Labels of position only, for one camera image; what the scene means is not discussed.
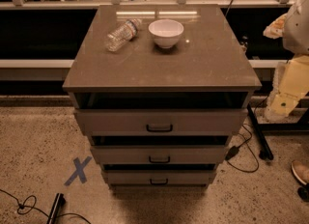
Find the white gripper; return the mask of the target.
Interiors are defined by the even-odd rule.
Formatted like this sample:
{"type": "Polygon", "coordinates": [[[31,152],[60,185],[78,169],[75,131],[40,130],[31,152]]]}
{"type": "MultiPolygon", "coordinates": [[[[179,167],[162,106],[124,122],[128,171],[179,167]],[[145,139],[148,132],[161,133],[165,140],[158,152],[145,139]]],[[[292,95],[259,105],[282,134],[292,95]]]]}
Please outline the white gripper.
{"type": "Polygon", "coordinates": [[[280,62],[273,75],[272,87],[264,115],[275,122],[288,117],[309,93],[309,56],[296,55],[287,63],[280,62]]]}

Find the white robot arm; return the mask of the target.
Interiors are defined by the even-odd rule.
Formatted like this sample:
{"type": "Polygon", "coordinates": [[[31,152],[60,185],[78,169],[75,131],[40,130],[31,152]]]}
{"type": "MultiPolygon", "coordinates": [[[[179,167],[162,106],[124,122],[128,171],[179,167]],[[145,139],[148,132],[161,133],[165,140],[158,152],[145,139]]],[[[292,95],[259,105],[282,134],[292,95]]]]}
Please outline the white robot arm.
{"type": "Polygon", "coordinates": [[[279,63],[272,80],[265,117],[279,121],[290,115],[309,93],[309,0],[296,0],[263,32],[271,39],[282,39],[283,47],[293,52],[287,63],[279,63]]]}

